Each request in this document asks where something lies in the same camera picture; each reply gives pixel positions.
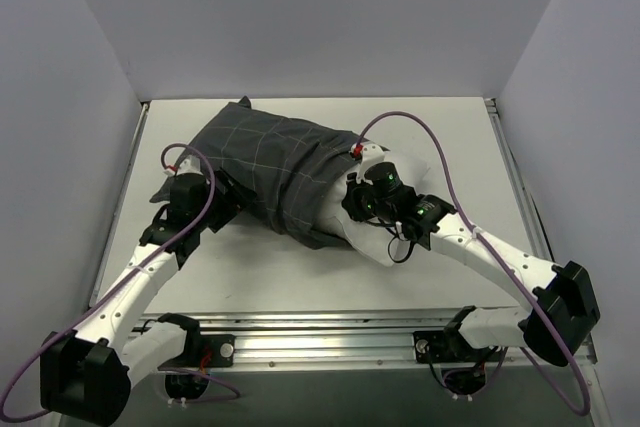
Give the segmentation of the white pillow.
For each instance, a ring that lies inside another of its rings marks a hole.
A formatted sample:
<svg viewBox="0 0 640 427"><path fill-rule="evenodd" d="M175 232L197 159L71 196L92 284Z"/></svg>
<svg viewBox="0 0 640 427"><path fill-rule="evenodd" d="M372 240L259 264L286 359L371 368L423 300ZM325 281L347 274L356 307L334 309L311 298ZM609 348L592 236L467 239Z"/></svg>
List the white pillow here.
<svg viewBox="0 0 640 427"><path fill-rule="evenodd" d="M414 188L421 186L430 170L425 161L402 152L387 151L386 160L395 164L403 183ZM347 193L347 175L357 170L358 166L351 167L329 188L314 227L345 240L365 258L384 267L392 267L394 259L400 260L408 252L408 242L393 240L392 234L382 227L353 221L341 206Z"/></svg>

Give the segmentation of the dark grey checked pillowcase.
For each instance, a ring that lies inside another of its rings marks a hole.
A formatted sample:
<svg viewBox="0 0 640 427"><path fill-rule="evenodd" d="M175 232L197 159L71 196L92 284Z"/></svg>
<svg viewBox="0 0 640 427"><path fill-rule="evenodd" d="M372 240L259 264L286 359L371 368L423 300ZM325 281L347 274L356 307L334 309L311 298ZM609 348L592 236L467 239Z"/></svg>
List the dark grey checked pillowcase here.
<svg viewBox="0 0 640 427"><path fill-rule="evenodd" d="M192 139L215 170L257 194L248 207L278 234L317 250L346 241L315 227L334 182L356 165L359 135L254 109L248 97L228 103Z"/></svg>

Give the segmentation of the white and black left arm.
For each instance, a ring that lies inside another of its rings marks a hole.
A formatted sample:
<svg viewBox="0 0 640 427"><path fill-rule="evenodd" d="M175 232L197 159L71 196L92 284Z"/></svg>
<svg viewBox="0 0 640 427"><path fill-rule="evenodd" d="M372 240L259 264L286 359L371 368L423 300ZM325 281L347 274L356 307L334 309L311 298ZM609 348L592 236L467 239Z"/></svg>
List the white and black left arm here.
<svg viewBox="0 0 640 427"><path fill-rule="evenodd" d="M226 172L174 176L167 201L143 231L129 263L79 324L52 333L40 356L40 402L69 417L110 426L131 390L163 365L187 367L210 360L214 347L197 320L166 313L137 338L130 336L160 289L200 245L256 198Z"/></svg>

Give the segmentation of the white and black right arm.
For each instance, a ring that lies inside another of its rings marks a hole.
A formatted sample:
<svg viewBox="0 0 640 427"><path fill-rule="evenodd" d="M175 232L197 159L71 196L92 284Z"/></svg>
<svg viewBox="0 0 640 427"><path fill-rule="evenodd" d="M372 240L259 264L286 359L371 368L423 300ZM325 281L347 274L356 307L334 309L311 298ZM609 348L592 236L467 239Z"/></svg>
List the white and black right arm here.
<svg viewBox="0 0 640 427"><path fill-rule="evenodd" d="M459 262L517 300L513 308L463 308L443 337L455 359L489 347L519 347L564 367L600 319L583 266L538 258L466 223L454 205L404 184L391 162L348 174L342 206L354 221L377 218L410 246Z"/></svg>

